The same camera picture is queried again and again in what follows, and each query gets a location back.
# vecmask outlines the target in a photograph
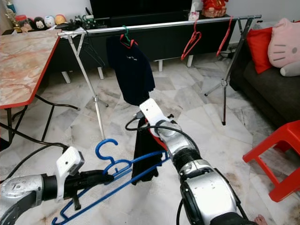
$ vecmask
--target person's foot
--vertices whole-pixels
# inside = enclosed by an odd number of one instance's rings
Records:
[[[258,217],[254,219],[254,222],[256,222],[258,225],[268,225],[266,220],[261,214],[259,214]]]

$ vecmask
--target cabinet leg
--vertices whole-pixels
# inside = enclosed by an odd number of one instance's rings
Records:
[[[66,83],[71,83],[70,77],[66,71],[61,72],[61,74],[64,76]]]
[[[103,71],[102,71],[101,67],[98,67],[98,73],[99,73],[99,76],[100,76],[100,80],[103,80],[104,76],[103,76]]]
[[[188,56],[187,67],[191,67],[192,66],[193,57],[194,57],[194,55],[189,55]]]
[[[158,71],[162,72],[163,71],[163,60],[158,61]]]

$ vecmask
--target red table edge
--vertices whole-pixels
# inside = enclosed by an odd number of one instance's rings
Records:
[[[53,54],[54,54],[54,51],[56,49],[56,46],[57,46],[59,40],[60,40],[60,37],[57,36],[57,40],[56,40],[56,42],[55,42],[55,44],[53,46],[53,49],[52,49],[52,51],[51,51],[51,53],[49,55],[49,58],[48,58],[48,60],[47,60],[47,62],[45,64],[45,66],[44,66],[44,69],[43,69],[43,71],[41,73],[41,76],[39,77],[39,79],[37,81],[37,84],[36,84],[36,86],[35,86],[32,94],[31,94],[31,97],[27,101],[24,101],[24,102],[15,103],[15,104],[9,104],[9,105],[0,105],[0,109],[7,109],[7,108],[14,108],[14,107],[20,107],[20,106],[24,106],[24,105],[29,105],[33,101],[34,96],[35,96],[35,94],[36,94],[36,92],[38,90],[38,87],[39,87],[39,85],[40,85],[43,77],[44,77],[44,74],[45,74],[45,72],[46,72],[46,70],[48,68],[48,65],[50,63],[50,60],[51,60]]]

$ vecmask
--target green hanger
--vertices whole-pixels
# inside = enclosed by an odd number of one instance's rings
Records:
[[[124,42],[126,45],[128,45],[128,46],[130,46],[130,39],[128,38],[128,29],[127,29],[127,26],[125,26],[125,25],[123,25],[122,27],[124,27],[125,28],[125,30],[126,30],[126,33],[124,34],[124,37],[126,38],[126,40],[128,41],[127,43],[126,42]]]

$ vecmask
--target red cushion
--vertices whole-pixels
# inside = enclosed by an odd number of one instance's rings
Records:
[[[248,33],[247,42],[258,74],[273,67],[268,57],[268,47],[271,36],[272,27],[261,30],[250,30]]]

